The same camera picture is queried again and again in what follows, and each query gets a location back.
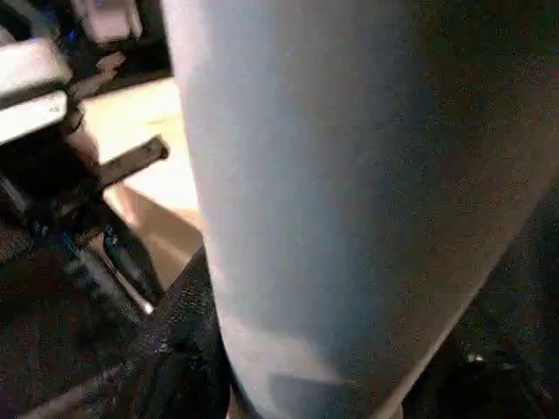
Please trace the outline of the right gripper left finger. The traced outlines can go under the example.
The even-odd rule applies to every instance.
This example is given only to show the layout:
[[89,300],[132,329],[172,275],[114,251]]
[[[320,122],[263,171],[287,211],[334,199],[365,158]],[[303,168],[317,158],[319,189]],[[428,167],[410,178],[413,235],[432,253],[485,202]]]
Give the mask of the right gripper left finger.
[[230,369],[197,250],[133,340],[112,418],[224,418]]

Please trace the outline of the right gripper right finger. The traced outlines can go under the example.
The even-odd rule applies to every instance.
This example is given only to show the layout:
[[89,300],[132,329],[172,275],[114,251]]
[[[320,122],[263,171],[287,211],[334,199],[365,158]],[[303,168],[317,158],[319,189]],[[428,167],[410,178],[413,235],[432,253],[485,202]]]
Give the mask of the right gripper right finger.
[[512,351],[446,339],[405,397],[407,418],[557,418],[553,396]]

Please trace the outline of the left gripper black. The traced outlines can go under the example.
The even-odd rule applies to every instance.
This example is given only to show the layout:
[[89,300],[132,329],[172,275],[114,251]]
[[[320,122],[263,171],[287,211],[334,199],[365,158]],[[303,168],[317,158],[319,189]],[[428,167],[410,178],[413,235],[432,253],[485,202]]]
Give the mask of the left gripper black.
[[104,193],[168,157],[160,135],[105,163],[85,162],[61,139],[13,141],[1,147],[1,211],[34,240],[64,245],[92,291],[128,317],[145,317],[155,309],[155,269]]

